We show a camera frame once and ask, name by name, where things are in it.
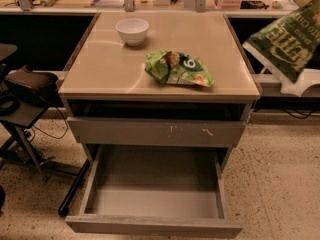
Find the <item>green jalapeno chip bag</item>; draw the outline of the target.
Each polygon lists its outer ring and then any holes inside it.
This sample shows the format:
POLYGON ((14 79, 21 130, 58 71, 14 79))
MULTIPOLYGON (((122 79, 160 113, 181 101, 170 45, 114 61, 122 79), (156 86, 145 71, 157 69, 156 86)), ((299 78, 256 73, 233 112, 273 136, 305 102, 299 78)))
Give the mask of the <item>green jalapeno chip bag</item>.
POLYGON ((252 34, 243 48, 295 83, 319 44, 320 0, 312 0, 252 34))

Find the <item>dark folding stand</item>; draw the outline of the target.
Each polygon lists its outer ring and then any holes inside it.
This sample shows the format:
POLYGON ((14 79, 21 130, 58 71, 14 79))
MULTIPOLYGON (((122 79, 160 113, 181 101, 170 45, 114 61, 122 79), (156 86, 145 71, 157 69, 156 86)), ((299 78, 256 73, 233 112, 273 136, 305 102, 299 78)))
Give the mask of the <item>dark folding stand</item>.
POLYGON ((0 123, 11 134, 11 137, 1 146, 1 157, 8 159, 10 162, 36 168, 44 180, 47 179, 46 172, 73 176, 74 181, 58 209, 58 214, 61 217, 66 217, 69 213, 69 204, 79 184, 86 175, 90 162, 86 159, 81 167, 74 167, 52 161, 50 158, 44 159, 40 155, 28 140, 25 132, 31 129, 37 120, 48 110, 49 103, 46 103, 42 107, 37 107, 18 99, 3 82, 8 74, 7 65, 2 64, 1 86, 3 90, 1 91, 1 100, 7 103, 7 106, 1 107, 0 123))

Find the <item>light green chip bag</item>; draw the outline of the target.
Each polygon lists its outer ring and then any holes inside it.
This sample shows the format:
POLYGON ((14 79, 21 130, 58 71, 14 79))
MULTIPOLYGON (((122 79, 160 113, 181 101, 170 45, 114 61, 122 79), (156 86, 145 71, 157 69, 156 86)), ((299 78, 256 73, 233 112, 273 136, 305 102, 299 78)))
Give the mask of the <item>light green chip bag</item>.
POLYGON ((161 84, 211 87, 214 83, 199 57, 176 51, 157 50, 147 54, 145 71, 161 84))

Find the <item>grey drawer cabinet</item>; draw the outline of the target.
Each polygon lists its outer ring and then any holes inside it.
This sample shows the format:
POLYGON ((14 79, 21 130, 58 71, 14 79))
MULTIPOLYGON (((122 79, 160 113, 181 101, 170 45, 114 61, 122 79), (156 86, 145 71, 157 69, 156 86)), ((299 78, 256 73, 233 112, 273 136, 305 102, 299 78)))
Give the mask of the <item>grey drawer cabinet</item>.
MULTIPOLYGON (((245 123, 260 93, 223 14, 137 11, 134 15, 150 25, 146 39, 135 47, 121 41, 116 31, 127 13, 99 15, 60 89, 69 117, 245 123), (213 85, 157 82, 145 71, 146 55, 157 50, 199 57, 213 85)), ((80 144, 89 159, 96 158, 100 146, 117 145, 80 144)), ((234 147, 182 148, 213 149, 225 163, 234 147)))

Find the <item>open grey middle drawer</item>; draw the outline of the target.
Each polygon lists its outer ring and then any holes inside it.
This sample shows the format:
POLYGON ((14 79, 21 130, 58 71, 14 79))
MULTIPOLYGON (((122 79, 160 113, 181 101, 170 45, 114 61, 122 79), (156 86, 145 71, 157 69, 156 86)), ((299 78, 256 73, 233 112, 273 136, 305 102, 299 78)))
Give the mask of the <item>open grey middle drawer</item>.
POLYGON ((213 149, 102 145, 79 214, 78 233, 235 238, 213 149))

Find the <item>closed grey top drawer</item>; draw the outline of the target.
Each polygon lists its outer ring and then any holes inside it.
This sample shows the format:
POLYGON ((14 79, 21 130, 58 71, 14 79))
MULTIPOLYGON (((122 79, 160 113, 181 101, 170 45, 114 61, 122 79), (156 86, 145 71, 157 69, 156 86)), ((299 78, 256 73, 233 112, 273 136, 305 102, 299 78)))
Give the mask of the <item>closed grey top drawer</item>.
POLYGON ((83 144, 235 147, 244 131, 241 121, 161 120, 69 117, 83 144))

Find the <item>black bag on stand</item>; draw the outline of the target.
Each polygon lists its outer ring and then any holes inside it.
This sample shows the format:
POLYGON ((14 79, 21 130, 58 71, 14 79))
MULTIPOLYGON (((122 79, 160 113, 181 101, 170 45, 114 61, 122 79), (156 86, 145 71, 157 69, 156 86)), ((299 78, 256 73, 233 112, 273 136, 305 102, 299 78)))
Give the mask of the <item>black bag on stand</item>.
POLYGON ((6 86, 18 99, 35 106, 50 103, 57 94, 57 81, 53 73, 30 71, 26 66, 4 78, 6 86))

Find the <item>white bowl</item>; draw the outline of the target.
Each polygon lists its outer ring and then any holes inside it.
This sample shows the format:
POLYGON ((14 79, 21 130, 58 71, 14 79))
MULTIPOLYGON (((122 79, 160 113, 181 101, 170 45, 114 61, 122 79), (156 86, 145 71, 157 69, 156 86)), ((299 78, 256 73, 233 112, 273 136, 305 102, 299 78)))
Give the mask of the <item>white bowl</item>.
POLYGON ((127 45, 137 46, 141 44, 148 33, 149 23, 139 18, 129 18, 116 24, 116 31, 121 40, 127 45))

